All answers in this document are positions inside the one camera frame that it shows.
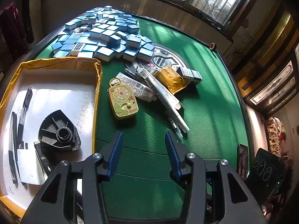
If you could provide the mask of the maroon cloth on chair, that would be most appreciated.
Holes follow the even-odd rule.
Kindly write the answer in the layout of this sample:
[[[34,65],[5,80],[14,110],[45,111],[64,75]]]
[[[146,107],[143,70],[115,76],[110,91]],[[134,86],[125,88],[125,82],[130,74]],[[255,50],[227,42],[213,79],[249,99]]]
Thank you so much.
[[[11,2],[3,9],[1,32],[14,60],[17,60],[28,51],[23,22],[14,2]]]

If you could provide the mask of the white paint marker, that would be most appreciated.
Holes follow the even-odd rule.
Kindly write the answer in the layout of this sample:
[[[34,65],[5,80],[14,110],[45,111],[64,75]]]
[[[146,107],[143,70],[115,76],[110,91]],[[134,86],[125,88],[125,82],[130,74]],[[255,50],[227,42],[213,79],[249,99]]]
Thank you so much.
[[[179,127],[184,133],[187,133],[189,131],[189,127],[179,114],[178,110],[174,107],[173,100],[171,99],[168,90],[152,76],[147,76],[145,78],[145,82],[154,91],[157,98],[162,102],[165,108],[167,110],[171,110],[175,114]]]

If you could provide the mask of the clear gel pen black grip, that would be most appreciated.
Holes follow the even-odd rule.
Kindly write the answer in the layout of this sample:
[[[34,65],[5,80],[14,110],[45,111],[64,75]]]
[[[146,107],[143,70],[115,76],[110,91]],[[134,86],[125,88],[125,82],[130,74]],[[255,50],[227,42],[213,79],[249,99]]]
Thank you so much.
[[[30,86],[26,92],[26,96],[25,96],[25,99],[24,99],[24,102],[22,105],[19,124],[18,124],[18,132],[17,132],[17,148],[18,149],[22,149],[22,147],[23,147],[22,139],[23,139],[23,133],[24,133],[25,117],[26,117],[27,111],[29,109],[29,104],[30,104],[32,96],[33,96],[32,86]]]

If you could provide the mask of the white ointment tube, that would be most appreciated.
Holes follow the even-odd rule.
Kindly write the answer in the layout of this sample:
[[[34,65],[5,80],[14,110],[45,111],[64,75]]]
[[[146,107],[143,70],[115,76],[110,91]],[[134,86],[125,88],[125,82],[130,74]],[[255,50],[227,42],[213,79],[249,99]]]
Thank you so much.
[[[129,85],[131,87],[134,95],[137,98],[142,99],[147,102],[152,102],[152,101],[157,100],[155,93],[145,84],[140,83],[140,82],[136,81],[135,79],[132,79],[132,78],[126,76],[125,74],[122,74],[121,72],[119,72],[116,75],[116,78],[119,78],[123,84]]]

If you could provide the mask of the smartphone on table edge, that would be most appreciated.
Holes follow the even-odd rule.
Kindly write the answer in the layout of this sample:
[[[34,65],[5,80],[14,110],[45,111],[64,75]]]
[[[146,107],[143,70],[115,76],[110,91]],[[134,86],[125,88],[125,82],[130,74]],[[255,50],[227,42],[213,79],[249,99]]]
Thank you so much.
[[[246,180],[248,175],[248,147],[242,144],[239,144],[237,147],[236,172],[243,181]]]

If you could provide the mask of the black marker white text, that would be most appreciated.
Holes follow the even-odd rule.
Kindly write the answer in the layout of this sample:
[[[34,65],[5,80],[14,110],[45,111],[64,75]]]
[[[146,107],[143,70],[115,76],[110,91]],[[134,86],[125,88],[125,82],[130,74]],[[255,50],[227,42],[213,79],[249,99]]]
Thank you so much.
[[[47,158],[45,150],[43,149],[43,146],[41,145],[40,141],[34,142],[34,148],[44,174],[46,176],[49,176],[52,173],[52,171],[55,169],[55,166]]]

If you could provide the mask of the white slim pen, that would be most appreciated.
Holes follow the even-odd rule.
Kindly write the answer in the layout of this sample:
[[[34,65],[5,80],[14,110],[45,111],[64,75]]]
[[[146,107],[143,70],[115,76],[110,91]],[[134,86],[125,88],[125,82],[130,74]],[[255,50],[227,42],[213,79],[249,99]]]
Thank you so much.
[[[9,135],[9,165],[11,171],[12,182],[17,183],[16,166],[14,159],[15,141],[16,141],[16,114],[12,112],[10,121],[10,135]]]

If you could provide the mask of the blue mahjong tile pile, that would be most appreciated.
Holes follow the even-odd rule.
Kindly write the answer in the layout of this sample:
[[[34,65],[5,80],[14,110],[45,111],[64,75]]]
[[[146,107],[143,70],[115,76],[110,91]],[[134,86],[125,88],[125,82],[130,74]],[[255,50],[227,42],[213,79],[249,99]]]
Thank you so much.
[[[52,44],[53,57],[97,58],[110,61],[113,57],[133,62],[150,62],[155,46],[140,33],[139,21],[131,14],[104,6],[87,10],[64,24]]]

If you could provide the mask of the yellow cartoon toy case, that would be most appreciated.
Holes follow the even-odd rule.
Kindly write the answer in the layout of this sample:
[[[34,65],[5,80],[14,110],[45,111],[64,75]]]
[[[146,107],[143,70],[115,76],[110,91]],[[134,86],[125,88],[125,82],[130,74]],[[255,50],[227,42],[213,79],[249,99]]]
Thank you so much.
[[[117,77],[112,78],[109,85],[107,92],[115,118],[121,120],[135,116],[139,107],[131,87]]]

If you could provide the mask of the clear capped gel pen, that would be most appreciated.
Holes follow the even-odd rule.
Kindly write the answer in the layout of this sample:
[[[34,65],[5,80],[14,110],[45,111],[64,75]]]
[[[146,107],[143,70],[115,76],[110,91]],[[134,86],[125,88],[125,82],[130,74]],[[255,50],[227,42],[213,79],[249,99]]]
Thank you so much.
[[[171,124],[173,130],[175,131],[176,135],[177,135],[180,139],[182,139],[182,138],[183,138],[183,135],[182,135],[182,132],[181,132],[181,130],[180,130],[180,128],[179,128],[179,125],[178,125],[178,123],[177,123],[177,121],[176,121],[176,116],[175,116],[175,114],[174,114],[171,110],[165,110],[165,113],[166,113],[166,115],[167,115],[167,117],[168,117],[168,121],[170,122],[170,124]]]

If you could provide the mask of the black plastic fan part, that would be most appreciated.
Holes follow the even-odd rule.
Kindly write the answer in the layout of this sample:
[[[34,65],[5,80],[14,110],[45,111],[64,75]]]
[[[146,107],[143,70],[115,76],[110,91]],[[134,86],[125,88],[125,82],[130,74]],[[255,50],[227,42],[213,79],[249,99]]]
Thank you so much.
[[[43,120],[38,140],[56,152],[76,151],[81,147],[77,128],[61,110],[52,112]]]

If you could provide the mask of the small white green box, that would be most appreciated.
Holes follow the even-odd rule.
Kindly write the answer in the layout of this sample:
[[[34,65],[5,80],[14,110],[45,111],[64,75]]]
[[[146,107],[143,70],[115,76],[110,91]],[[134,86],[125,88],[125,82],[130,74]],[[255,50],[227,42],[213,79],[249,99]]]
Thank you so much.
[[[178,67],[176,72],[184,79],[187,85],[190,84],[196,86],[203,80],[198,71],[189,69],[187,67]]]

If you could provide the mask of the yellow taped cardboard tray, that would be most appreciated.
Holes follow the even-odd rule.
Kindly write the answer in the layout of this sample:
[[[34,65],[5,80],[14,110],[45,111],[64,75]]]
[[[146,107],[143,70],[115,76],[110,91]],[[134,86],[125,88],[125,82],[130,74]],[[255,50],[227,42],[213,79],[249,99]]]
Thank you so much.
[[[56,165],[95,152],[97,59],[22,62],[1,99],[1,208],[20,222]]]

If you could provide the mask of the thin black pen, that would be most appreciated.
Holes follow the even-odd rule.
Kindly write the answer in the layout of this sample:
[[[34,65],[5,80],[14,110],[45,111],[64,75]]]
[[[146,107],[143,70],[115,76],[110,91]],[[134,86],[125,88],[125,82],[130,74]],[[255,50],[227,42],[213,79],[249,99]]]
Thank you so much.
[[[14,156],[15,156],[15,164],[16,168],[19,173],[19,167],[18,167],[18,155],[17,155],[17,114],[15,112],[12,112],[12,120],[13,120],[13,126],[12,126],[12,131],[13,131],[13,148],[14,148]]]

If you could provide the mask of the white adapter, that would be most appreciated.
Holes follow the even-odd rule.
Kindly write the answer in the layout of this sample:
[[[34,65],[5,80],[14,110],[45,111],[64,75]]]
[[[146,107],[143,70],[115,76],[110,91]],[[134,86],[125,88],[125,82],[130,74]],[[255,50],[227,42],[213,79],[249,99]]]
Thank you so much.
[[[33,149],[18,149],[18,168],[22,183],[30,185],[43,185],[44,173],[36,151]]]

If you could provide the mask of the long white marker box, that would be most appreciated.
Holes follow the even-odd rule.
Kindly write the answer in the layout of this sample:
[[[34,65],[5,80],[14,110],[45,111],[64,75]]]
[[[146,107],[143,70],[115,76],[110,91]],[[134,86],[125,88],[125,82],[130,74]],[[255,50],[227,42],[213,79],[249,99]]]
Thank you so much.
[[[147,85],[154,91],[157,98],[167,108],[174,108],[179,110],[181,103],[173,96],[170,91],[163,86],[154,76],[152,76],[145,68],[137,67],[137,74],[147,83]]]

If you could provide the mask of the orange padded envelope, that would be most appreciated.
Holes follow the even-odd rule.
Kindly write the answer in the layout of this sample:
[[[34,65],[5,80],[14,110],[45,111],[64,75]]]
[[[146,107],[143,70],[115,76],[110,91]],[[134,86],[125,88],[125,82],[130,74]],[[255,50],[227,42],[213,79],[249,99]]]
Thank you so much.
[[[173,95],[187,87],[187,82],[171,66],[160,69],[153,76]]]

